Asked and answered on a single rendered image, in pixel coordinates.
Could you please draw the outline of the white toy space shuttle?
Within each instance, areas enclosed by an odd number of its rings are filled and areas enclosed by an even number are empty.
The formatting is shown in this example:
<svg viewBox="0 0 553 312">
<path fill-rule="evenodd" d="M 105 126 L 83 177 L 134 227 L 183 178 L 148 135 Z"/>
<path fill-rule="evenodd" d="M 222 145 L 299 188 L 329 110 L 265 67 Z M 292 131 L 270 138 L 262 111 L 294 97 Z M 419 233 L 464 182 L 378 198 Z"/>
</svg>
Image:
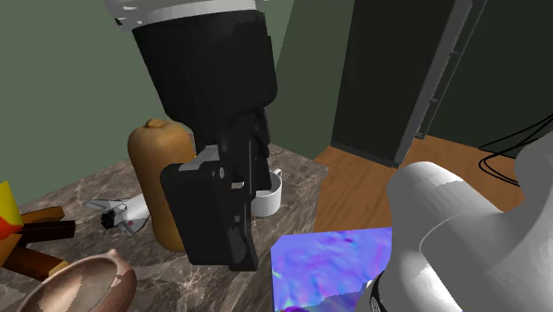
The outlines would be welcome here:
<svg viewBox="0 0 553 312">
<path fill-rule="evenodd" d="M 130 236 L 139 232 L 150 217 L 142 193 L 128 199 L 90 199 L 83 205 L 101 212 L 100 222 L 106 230 L 117 228 Z"/>
</svg>

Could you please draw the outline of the tan butternut squash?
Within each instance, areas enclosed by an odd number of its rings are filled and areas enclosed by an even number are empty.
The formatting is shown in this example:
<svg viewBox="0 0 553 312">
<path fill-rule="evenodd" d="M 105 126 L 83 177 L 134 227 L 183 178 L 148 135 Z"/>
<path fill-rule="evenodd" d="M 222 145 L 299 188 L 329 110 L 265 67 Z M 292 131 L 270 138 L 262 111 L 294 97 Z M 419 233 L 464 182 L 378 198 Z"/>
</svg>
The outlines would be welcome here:
<svg viewBox="0 0 553 312">
<path fill-rule="evenodd" d="M 170 164 L 195 158 L 191 134 L 178 122 L 150 119 L 130 133 L 128 154 L 152 218 L 157 242 L 168 251 L 183 252 L 183 242 L 160 183 L 160 173 Z"/>
</svg>

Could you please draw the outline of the brown ceramic bowl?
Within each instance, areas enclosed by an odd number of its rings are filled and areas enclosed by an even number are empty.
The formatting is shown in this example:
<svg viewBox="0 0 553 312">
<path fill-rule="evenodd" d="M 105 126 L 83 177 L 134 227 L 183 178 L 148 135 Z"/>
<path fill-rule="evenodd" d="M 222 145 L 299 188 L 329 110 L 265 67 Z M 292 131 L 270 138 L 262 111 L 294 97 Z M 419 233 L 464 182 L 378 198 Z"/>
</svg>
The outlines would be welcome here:
<svg viewBox="0 0 553 312">
<path fill-rule="evenodd" d="M 42 281 L 17 312 L 128 312 L 136 273 L 114 249 L 76 261 Z"/>
</svg>

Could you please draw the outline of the purple patterned robot stand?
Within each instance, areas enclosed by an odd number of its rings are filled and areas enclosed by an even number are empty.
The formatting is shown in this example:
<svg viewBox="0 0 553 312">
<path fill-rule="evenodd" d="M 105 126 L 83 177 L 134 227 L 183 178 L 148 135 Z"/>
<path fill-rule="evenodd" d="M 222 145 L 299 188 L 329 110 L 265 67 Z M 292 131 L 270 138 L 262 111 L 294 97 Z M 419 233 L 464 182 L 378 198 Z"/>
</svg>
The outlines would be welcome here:
<svg viewBox="0 0 553 312">
<path fill-rule="evenodd" d="M 270 249 L 275 312 L 354 312 L 390 259 L 390 227 L 282 236 Z"/>
</svg>

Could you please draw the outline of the yellow and brown wooden toy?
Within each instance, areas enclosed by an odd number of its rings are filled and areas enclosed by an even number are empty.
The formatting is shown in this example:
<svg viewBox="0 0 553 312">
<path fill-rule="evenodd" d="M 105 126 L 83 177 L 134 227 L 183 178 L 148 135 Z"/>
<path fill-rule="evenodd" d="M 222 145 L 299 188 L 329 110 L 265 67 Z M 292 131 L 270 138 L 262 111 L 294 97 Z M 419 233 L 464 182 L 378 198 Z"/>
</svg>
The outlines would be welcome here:
<svg viewBox="0 0 553 312">
<path fill-rule="evenodd" d="M 0 268 L 43 281 L 68 261 L 27 248 L 28 244 L 72 238 L 75 221 L 63 221 L 60 206 L 22 214 L 7 181 L 0 183 Z"/>
</svg>

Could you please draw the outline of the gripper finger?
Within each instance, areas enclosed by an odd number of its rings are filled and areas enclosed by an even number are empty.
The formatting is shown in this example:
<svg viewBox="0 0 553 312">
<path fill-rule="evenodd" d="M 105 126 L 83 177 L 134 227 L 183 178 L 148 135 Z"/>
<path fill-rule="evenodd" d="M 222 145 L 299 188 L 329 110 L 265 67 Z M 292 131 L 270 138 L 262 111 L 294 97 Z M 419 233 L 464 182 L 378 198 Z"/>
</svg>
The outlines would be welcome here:
<svg viewBox="0 0 553 312">
<path fill-rule="evenodd" d="M 256 130 L 253 115 L 239 116 L 218 133 L 216 144 L 161 171 L 163 191 L 193 265 L 258 269 L 251 224 L 258 182 Z"/>
</svg>

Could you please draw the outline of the white mug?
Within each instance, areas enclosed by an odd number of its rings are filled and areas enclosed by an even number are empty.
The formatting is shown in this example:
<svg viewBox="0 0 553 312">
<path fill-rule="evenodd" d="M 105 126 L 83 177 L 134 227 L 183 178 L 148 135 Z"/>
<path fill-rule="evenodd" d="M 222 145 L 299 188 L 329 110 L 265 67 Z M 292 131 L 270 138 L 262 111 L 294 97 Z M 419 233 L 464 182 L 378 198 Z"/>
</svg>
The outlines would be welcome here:
<svg viewBox="0 0 553 312">
<path fill-rule="evenodd" d="M 276 168 L 270 172 L 271 188 L 257 191 L 251 203 L 252 215 L 257 218 L 265 218 L 274 215 L 281 205 L 282 198 L 282 170 Z"/>
</svg>

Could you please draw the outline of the dark door with grey frame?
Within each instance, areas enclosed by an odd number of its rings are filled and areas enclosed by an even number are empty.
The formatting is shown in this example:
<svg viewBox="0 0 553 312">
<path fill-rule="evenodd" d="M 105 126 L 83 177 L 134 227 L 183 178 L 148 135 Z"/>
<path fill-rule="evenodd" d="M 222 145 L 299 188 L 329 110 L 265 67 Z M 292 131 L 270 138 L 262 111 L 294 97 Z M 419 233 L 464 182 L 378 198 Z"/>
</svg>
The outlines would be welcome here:
<svg viewBox="0 0 553 312">
<path fill-rule="evenodd" d="M 355 0 L 331 146 L 398 168 L 426 136 L 487 0 Z"/>
</svg>

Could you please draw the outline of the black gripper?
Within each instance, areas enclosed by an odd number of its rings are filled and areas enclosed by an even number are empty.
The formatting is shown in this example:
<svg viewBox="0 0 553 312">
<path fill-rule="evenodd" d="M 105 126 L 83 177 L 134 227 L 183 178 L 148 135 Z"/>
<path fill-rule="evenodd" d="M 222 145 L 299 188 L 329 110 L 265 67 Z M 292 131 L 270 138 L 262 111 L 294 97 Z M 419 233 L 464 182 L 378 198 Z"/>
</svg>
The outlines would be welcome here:
<svg viewBox="0 0 553 312">
<path fill-rule="evenodd" d="M 255 190 L 269 191 L 266 110 L 277 95 L 263 13 L 220 12 L 137 27 L 132 32 L 166 114 L 195 132 L 216 134 L 257 110 Z"/>
</svg>

